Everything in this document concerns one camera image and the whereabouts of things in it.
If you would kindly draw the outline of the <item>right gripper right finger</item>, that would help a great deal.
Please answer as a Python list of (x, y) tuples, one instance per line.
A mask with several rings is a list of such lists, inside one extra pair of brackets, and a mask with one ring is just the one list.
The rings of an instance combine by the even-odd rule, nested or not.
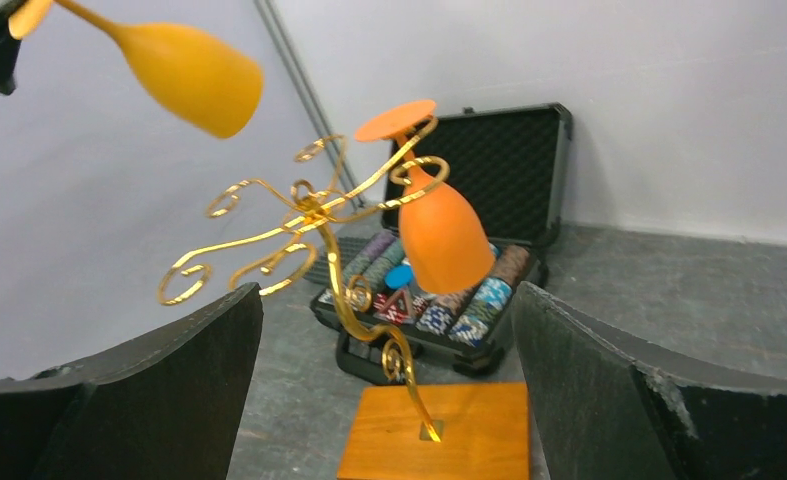
[(510, 304), (554, 479), (787, 479), (787, 379), (682, 354), (531, 283)]

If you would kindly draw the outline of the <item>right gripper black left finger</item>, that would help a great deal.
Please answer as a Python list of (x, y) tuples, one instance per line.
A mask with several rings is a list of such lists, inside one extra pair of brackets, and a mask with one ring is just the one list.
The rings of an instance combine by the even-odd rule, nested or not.
[(25, 380), (0, 380), (0, 479), (223, 479), (263, 325), (247, 283)]

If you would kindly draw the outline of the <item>yellow wine glass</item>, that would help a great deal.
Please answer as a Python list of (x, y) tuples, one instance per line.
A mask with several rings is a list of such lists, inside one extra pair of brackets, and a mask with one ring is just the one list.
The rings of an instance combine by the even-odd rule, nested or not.
[(108, 35), (144, 90), (189, 124), (227, 139), (257, 110), (262, 67), (208, 32), (166, 22), (118, 23), (76, 1), (57, 4)]

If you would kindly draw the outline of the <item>orange wine glass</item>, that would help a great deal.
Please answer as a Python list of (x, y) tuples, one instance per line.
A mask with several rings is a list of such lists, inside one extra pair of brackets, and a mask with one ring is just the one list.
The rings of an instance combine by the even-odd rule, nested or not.
[(429, 99), (399, 105), (367, 121), (354, 139), (396, 142), (398, 149), (384, 168), (403, 195), (383, 207), (398, 214), (399, 237), (419, 287), (450, 294), (478, 285), (496, 256), (470, 202), (446, 182), (448, 163), (414, 153), (438, 125), (435, 108)]

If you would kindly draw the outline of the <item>orange wooden rack base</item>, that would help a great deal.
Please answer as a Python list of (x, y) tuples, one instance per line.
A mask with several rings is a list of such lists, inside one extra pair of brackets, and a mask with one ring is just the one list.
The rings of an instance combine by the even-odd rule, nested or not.
[(530, 476), (530, 412), (522, 382), (423, 385), (440, 439), (424, 432), (403, 386), (361, 396), (340, 479), (513, 479)]

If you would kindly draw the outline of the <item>black poker chip case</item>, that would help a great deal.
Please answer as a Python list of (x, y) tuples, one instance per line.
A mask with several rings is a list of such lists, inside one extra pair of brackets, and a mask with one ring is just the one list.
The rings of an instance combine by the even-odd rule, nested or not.
[(374, 236), (346, 249), (344, 273), (368, 288), (354, 306), (363, 327), (396, 327), (416, 354), (479, 377), (509, 349), (517, 285), (546, 281), (573, 119), (558, 103), (445, 117), (435, 107), (410, 102), (356, 130), (402, 157), (403, 178), (384, 177), (389, 200), (449, 171), (435, 192), (384, 212)]

